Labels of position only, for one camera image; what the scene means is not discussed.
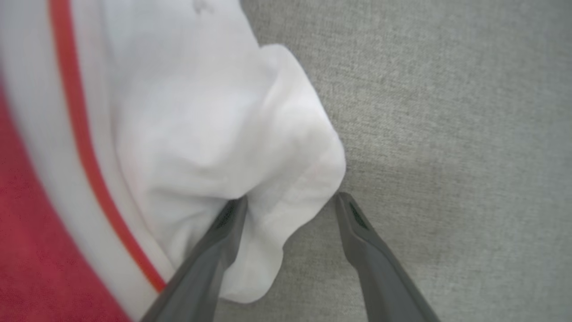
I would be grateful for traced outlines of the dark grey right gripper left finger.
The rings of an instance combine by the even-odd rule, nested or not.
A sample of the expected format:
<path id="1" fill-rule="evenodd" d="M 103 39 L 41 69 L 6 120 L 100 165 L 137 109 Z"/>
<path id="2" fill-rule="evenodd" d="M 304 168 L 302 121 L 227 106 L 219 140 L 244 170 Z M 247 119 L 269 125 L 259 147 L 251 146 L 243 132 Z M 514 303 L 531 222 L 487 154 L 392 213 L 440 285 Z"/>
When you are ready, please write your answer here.
<path id="1" fill-rule="evenodd" d="M 142 322 L 211 322 L 225 271 L 235 262 L 248 199 L 230 200 L 189 252 Z"/>

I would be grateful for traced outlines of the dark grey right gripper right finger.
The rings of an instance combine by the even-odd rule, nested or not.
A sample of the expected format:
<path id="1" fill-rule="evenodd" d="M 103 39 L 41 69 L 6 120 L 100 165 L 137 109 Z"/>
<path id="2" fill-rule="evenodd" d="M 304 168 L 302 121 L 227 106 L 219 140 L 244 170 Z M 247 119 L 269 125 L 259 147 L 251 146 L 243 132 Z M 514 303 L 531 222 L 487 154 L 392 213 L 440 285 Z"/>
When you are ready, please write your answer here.
<path id="1" fill-rule="evenodd" d="M 347 192 L 335 196 L 346 259 L 355 268 L 370 322 L 438 322 L 427 300 Z"/>

